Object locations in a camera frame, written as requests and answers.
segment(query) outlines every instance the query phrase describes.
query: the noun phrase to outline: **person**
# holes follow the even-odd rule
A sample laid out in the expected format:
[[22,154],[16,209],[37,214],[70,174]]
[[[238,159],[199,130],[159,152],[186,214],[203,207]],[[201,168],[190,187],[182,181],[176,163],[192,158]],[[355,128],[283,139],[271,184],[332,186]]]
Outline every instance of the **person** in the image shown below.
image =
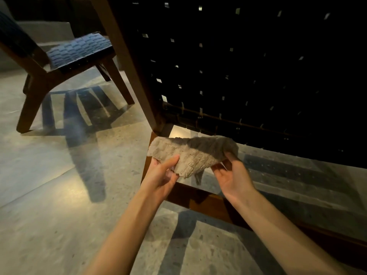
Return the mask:
[[[301,232],[258,192],[243,165],[232,153],[212,166],[221,190],[287,274],[346,274],[324,250]],[[159,205],[175,185],[171,168],[179,155],[163,163],[152,158],[140,189],[132,198],[84,275],[129,274]]]

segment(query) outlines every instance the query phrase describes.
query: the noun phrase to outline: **person's right arm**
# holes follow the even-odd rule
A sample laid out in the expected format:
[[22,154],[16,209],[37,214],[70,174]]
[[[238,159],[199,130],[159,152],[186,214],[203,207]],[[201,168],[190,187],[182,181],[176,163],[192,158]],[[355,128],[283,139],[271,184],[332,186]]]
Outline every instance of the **person's right arm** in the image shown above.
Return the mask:
[[223,194],[261,239],[287,274],[347,274],[323,249],[300,231],[259,193],[243,165],[225,153],[223,165],[212,166]]

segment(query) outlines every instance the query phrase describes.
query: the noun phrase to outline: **black woven backrest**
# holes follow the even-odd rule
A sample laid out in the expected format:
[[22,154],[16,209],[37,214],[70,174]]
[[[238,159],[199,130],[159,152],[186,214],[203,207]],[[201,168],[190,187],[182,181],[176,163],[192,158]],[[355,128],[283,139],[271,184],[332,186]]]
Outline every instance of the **black woven backrest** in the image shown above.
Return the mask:
[[0,41],[17,56],[32,56],[37,44],[11,18],[0,12]]
[[343,4],[110,2],[173,123],[259,148],[367,166],[358,156],[365,150],[358,125],[365,112],[356,106],[360,85],[353,78],[358,22]]

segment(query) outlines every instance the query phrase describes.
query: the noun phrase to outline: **wooden frame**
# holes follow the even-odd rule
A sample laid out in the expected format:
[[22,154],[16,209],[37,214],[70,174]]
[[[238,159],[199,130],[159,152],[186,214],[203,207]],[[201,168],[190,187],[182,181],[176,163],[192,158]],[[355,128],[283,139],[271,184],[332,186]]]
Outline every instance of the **wooden frame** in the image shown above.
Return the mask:
[[[134,89],[136,97],[144,111],[153,132],[150,143],[157,136],[168,137],[173,127],[160,113],[162,106],[151,98],[148,83],[142,74],[137,61],[128,48],[128,39],[124,38],[124,23],[118,21],[118,15],[110,6],[109,0],[92,0],[107,34],[114,46],[121,65]],[[142,180],[148,170],[151,157],[147,157]],[[167,201],[185,208],[206,214],[225,222],[251,229],[239,213],[223,197],[188,185],[176,183]],[[292,220],[307,236],[320,245],[338,261],[367,271],[365,256],[367,242],[353,239],[323,228],[310,226],[298,220]]]
[[2,42],[0,42],[0,48],[28,73],[23,88],[26,99],[19,117],[18,125],[16,127],[16,130],[20,133],[26,133],[30,130],[37,111],[39,110],[44,97],[49,91],[51,91],[58,84],[61,84],[69,78],[93,66],[97,67],[106,81],[110,81],[112,78],[113,82],[116,84],[128,105],[134,104],[134,100],[132,99],[132,96],[113,61],[113,58],[116,54],[112,48],[107,54],[102,50],[100,55],[98,52],[93,54],[93,58],[83,58],[86,59],[86,63],[80,64],[78,68],[67,72],[62,72],[58,68],[47,72],[44,69],[44,66],[49,64],[50,60],[47,54],[40,47],[37,47],[33,51],[32,57],[19,56]]

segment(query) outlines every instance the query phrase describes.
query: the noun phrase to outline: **towel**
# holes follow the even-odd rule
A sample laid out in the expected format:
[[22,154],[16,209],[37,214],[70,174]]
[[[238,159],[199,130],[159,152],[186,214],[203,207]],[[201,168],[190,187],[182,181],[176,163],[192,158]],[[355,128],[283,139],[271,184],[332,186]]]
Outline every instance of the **towel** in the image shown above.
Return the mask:
[[174,154],[180,158],[173,171],[180,177],[195,175],[196,183],[201,183],[204,169],[226,159],[224,151],[238,155],[238,146],[231,138],[223,136],[194,138],[156,137],[150,144],[148,156],[163,162]]

